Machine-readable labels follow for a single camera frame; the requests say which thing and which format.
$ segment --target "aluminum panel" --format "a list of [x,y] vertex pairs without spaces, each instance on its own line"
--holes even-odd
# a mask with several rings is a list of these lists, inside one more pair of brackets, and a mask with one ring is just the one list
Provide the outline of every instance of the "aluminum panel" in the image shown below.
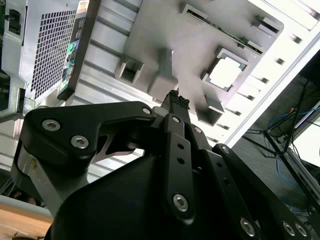
[[115,14],[120,15],[121,17],[128,19],[131,22],[135,22],[137,13],[132,11],[131,9],[121,5],[120,3],[113,0],[102,0],[101,6],[111,10]]
[[119,60],[119,57],[92,44],[89,45],[85,55],[85,61],[98,66],[102,71],[110,73],[114,73],[116,71]]
[[91,36],[91,40],[120,54],[124,52],[127,39],[128,37],[124,34],[102,24],[101,22],[95,23]]
[[125,33],[127,36],[129,36],[129,33],[134,25],[132,21],[129,21],[128,19],[104,7],[100,8],[97,20],[117,29],[122,33]]

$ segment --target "label sticker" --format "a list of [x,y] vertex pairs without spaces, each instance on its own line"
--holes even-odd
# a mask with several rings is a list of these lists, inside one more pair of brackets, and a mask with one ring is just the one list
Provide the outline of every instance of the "label sticker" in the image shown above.
[[78,8],[76,10],[76,14],[86,13],[88,11],[89,2],[90,2],[90,0],[79,1]]
[[61,83],[61,86],[60,86],[60,91],[61,91],[62,89],[64,89],[65,86],[66,86],[66,81],[63,81],[63,82]]

